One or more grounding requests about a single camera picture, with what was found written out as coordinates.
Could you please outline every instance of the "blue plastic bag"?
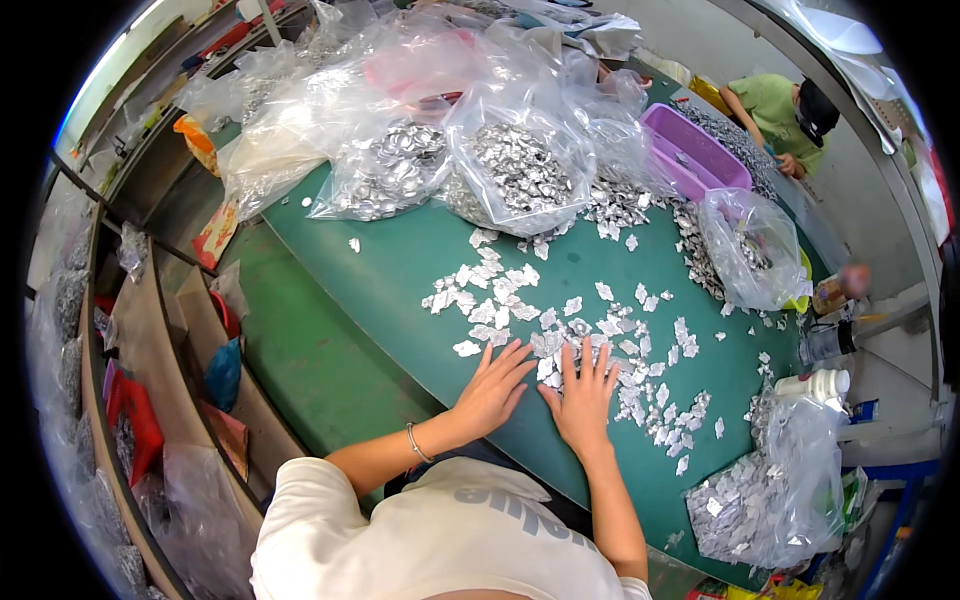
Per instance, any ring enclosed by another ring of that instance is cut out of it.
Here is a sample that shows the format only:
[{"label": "blue plastic bag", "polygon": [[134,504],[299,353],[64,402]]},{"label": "blue plastic bag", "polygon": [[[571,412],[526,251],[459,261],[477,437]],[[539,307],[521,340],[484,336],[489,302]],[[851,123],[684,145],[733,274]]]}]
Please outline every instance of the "blue plastic bag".
[{"label": "blue plastic bag", "polygon": [[225,413],[230,412],[237,403],[240,388],[239,336],[217,348],[217,353],[206,366],[204,383],[213,405]]}]

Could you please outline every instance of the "wooden shelf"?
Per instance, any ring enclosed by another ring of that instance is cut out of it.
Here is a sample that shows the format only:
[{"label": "wooden shelf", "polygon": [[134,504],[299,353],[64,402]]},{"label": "wooden shelf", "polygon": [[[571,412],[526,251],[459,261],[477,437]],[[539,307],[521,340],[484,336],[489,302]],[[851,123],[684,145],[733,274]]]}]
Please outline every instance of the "wooden shelf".
[{"label": "wooden shelf", "polygon": [[147,389],[164,442],[216,448],[220,452],[224,467],[230,471],[228,480],[249,529],[247,533],[256,539],[263,515],[202,418],[184,379],[160,294],[153,243],[149,245],[143,277],[137,284],[130,277],[126,279],[112,316],[117,325],[120,364]]},{"label": "wooden shelf", "polygon": [[[90,241],[90,255],[87,265],[94,263],[99,224],[103,216],[103,207],[97,207],[93,216],[93,239]],[[120,517],[127,527],[133,545],[140,551],[147,572],[154,585],[170,600],[193,600],[183,580],[167,560],[154,535],[150,531],[146,519],[140,513],[139,507],[133,498],[126,476],[120,466],[120,460],[113,445],[113,435],[107,426],[107,411],[100,394],[100,384],[93,376],[93,356],[95,350],[96,332],[93,328],[93,286],[87,285],[84,294],[84,303],[80,313],[80,334],[83,336],[83,353],[81,363],[81,398],[83,408],[89,415],[91,437],[93,440],[94,462],[107,476],[107,482],[113,492]]]},{"label": "wooden shelf", "polygon": [[[226,344],[228,337],[217,318],[199,268],[191,269],[177,292],[177,301],[186,322],[186,343],[196,356],[201,371],[205,371],[217,348]],[[250,432],[248,484],[257,499],[263,500],[274,488],[280,466],[307,454],[274,411],[245,364],[240,367],[240,388],[230,415],[247,425]]]}]

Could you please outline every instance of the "bottle cap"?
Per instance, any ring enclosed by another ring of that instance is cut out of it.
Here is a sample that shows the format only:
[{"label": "bottle cap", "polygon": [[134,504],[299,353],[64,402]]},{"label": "bottle cap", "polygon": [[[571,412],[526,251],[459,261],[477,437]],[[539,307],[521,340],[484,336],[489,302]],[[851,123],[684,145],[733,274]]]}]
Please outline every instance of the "bottle cap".
[{"label": "bottle cap", "polygon": [[838,371],[833,377],[833,388],[837,394],[845,394],[850,389],[850,372]]}]

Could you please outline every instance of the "white t-shirt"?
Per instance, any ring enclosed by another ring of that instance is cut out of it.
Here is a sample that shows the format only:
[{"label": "white t-shirt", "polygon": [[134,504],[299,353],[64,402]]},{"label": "white t-shirt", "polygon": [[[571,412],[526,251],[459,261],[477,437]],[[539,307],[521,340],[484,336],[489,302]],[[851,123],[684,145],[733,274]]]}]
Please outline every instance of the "white t-shirt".
[{"label": "white t-shirt", "polygon": [[540,503],[525,474],[466,457],[438,463],[370,521],[336,467],[294,459],[251,557],[258,600],[422,600],[499,589],[534,600],[650,600],[645,583],[617,578],[593,543]]}]

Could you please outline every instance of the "black cap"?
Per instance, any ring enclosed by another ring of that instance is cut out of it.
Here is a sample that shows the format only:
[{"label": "black cap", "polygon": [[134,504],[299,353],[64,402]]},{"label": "black cap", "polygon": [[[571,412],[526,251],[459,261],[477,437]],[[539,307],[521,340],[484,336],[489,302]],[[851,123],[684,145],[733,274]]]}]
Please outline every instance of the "black cap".
[{"label": "black cap", "polygon": [[800,86],[800,102],[797,104],[797,123],[817,148],[824,147],[824,134],[836,127],[840,111],[824,92],[809,79]]}]

